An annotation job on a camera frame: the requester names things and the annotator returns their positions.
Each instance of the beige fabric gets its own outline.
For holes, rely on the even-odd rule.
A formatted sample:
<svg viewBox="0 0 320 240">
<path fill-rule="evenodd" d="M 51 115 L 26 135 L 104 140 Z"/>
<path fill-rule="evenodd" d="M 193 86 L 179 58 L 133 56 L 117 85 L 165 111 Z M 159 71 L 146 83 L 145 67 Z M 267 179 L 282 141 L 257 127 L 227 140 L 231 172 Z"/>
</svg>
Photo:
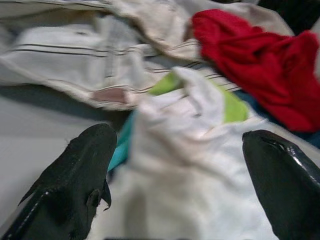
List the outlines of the beige fabric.
<svg viewBox="0 0 320 240">
<path fill-rule="evenodd" d="M 175 66 L 238 90 L 201 58 L 194 38 L 185 40 L 191 16 L 211 8 L 266 31 L 292 33 L 277 13 L 249 3 L 0 0 L 0 84 L 46 85 L 110 110 L 134 108 Z"/>
</svg>

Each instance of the lime green cloth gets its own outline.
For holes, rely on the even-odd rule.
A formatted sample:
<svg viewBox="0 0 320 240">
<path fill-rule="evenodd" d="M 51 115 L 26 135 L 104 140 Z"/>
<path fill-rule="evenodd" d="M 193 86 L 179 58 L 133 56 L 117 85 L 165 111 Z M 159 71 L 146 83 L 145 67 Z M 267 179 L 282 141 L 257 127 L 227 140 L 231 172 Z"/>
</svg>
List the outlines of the lime green cloth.
<svg viewBox="0 0 320 240">
<path fill-rule="evenodd" d="M 224 96 L 224 123 L 243 122 L 248 119 L 248 108 L 246 104 L 236 95 L 217 86 L 212 80 L 209 80 Z M 164 76 L 153 88 L 149 94 L 159 96 L 177 90 L 183 87 L 183 83 L 176 79 L 172 72 Z"/>
</svg>

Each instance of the red cloth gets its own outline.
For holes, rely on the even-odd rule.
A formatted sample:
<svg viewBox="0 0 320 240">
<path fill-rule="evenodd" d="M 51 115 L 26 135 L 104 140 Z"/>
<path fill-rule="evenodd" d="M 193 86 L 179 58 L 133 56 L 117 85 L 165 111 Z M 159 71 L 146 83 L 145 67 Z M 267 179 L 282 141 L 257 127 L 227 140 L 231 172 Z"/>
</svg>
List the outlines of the red cloth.
<svg viewBox="0 0 320 240">
<path fill-rule="evenodd" d="M 320 84 L 314 75 L 315 34 L 282 36 L 211 9 L 192 17 L 201 54 L 254 96 L 289 130 L 320 130 Z"/>
</svg>

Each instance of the clothing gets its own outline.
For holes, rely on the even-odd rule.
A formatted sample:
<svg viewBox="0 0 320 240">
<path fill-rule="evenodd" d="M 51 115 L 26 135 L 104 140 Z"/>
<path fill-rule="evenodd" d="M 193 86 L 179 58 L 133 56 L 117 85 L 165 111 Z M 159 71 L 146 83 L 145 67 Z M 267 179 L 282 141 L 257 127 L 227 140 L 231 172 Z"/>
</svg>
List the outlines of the clothing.
<svg viewBox="0 0 320 240">
<path fill-rule="evenodd" d="M 218 9 L 192 17 L 201 54 L 254 96 L 291 131 L 320 130 L 320 84 L 315 75 L 319 42 L 305 31 L 283 36 L 251 26 Z"/>
<path fill-rule="evenodd" d="M 212 8 L 292 34 L 277 13 L 247 3 L 6 0 L 0 1 L 0 82 L 46 85 L 94 107 L 132 109 L 173 66 L 212 77 L 198 41 L 184 39 L 190 17 Z M 240 89 L 219 75 L 214 80 Z"/>
<path fill-rule="evenodd" d="M 173 72 L 164 76 L 148 93 L 154 96 L 159 96 L 172 92 L 183 87 L 183 81 L 177 78 Z M 219 88 L 220 93 L 224 97 L 224 123 L 242 122 L 248 118 L 249 110 L 247 106 L 237 98 L 234 94 L 227 92 L 226 90 Z M 134 125 L 135 111 L 132 112 L 125 121 L 122 130 L 117 140 L 116 149 L 113 153 L 110 161 L 108 172 L 116 168 L 128 158 L 130 152 L 130 142 L 132 139 L 132 128 Z"/>
<path fill-rule="evenodd" d="M 116 142 L 116 148 L 108 166 L 108 172 L 122 164 L 128 158 L 132 135 L 132 127 L 135 118 L 134 115 L 134 112 L 132 112 L 129 115 L 121 129 L 121 132 Z"/>
<path fill-rule="evenodd" d="M 279 121 L 277 121 L 266 109 L 264 109 L 257 100 L 251 96 L 249 93 L 243 91 L 243 90 L 237 90 L 234 91 L 233 94 L 235 94 L 238 98 L 240 98 L 243 101 L 246 101 L 250 106 L 253 108 L 253 110 L 259 114 L 261 117 L 268 119 L 270 122 L 273 122 L 277 125 L 282 125 Z M 308 133 L 308 132 L 298 132 L 298 131 L 292 131 L 292 133 L 299 138 L 302 138 L 303 140 L 307 141 L 308 143 L 314 145 L 315 147 L 320 149 L 320 131 L 314 132 L 314 133 Z"/>
<path fill-rule="evenodd" d="M 183 88 L 138 106 L 128 161 L 110 185 L 112 208 L 89 239 L 277 239 L 241 148 L 242 134 L 267 121 L 249 112 L 224 123 L 219 88 L 188 68 L 172 74 Z"/>
</svg>

